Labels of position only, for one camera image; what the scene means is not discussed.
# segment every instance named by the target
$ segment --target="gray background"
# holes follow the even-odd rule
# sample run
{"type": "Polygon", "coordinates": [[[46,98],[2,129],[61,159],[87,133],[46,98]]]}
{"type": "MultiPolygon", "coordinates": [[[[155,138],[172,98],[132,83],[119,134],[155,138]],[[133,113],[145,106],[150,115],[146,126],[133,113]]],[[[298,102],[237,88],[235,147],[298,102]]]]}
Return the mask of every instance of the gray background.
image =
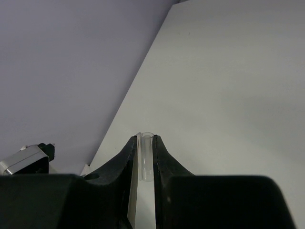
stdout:
{"type": "Polygon", "coordinates": [[[172,0],[0,1],[0,159],[55,143],[91,162],[172,0]]]}

